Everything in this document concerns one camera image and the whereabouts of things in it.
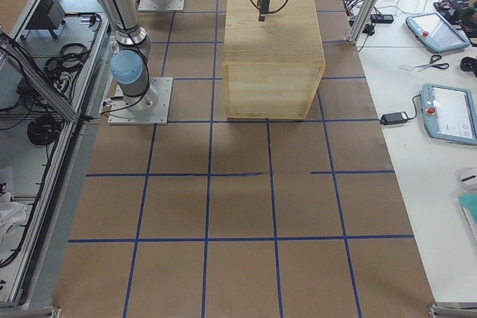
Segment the wooden drawer cabinet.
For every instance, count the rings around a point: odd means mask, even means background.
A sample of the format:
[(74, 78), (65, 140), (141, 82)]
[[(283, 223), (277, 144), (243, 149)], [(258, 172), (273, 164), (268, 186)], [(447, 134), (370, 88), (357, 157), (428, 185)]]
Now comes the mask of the wooden drawer cabinet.
[(249, 0), (227, 1), (227, 117), (303, 120), (326, 67), (315, 1), (289, 0), (258, 18)]

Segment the far blue teach pendant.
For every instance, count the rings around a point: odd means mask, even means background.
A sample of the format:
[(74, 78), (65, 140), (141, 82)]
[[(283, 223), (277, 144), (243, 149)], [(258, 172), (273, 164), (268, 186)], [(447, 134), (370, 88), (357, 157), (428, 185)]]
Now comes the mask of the far blue teach pendant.
[(465, 35), (461, 35), (439, 13), (424, 13), (408, 16), (408, 29), (432, 53), (460, 50), (470, 46)]

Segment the blue teach pendant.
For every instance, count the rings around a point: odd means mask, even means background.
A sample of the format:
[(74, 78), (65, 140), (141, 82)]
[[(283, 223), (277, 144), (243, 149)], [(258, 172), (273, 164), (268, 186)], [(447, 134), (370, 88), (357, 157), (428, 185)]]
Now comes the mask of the blue teach pendant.
[(408, 29), (432, 53), (460, 50), (470, 46), (465, 35), (461, 35), (439, 13), (424, 13), (408, 16)]
[(421, 100), (430, 137), (476, 146), (476, 109), (469, 89), (427, 83)]

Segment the black power adapter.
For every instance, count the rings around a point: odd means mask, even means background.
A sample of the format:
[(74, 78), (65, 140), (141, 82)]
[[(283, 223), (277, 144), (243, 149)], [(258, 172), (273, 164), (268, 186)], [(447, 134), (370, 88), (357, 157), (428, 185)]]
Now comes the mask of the black power adapter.
[(406, 112), (390, 112), (385, 113), (379, 119), (381, 125), (395, 125), (395, 124), (404, 124), (409, 121), (410, 118)]

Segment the black control box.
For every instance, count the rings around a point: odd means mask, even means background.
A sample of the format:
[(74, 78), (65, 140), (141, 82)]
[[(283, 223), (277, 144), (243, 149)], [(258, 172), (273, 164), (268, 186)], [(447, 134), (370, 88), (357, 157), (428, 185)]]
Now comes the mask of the black control box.
[(60, 28), (65, 24), (65, 15), (59, 0), (40, 0), (25, 29), (47, 30), (53, 39), (58, 39)]

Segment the near blue teach pendant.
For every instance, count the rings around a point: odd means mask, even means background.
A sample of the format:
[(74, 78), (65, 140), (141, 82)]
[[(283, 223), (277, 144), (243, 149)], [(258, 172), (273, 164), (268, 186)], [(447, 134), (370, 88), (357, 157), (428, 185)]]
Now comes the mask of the near blue teach pendant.
[(469, 89), (427, 83), (421, 100), (430, 137), (476, 146), (476, 109)]

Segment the black handled scissors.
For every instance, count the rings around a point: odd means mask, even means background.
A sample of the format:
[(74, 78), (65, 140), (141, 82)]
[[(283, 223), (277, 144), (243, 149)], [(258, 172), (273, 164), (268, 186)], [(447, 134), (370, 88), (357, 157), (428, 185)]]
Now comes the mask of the black handled scissors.
[(442, 56), (439, 54), (435, 54), (430, 57), (429, 62), (427, 64), (418, 65), (418, 66), (415, 66), (414, 68), (417, 69), (418, 71), (424, 71), (430, 68), (441, 69), (441, 70), (448, 69), (449, 64), (440, 63), (440, 60), (442, 60)]

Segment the aluminium side frame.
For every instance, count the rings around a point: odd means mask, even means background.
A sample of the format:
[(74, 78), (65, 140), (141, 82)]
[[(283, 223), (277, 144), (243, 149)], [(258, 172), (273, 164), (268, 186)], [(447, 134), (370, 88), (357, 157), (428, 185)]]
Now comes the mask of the aluminium side frame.
[(96, 0), (59, 0), (58, 39), (27, 31), (40, 0), (1, 0), (1, 306), (22, 302), (57, 175), (110, 23)]

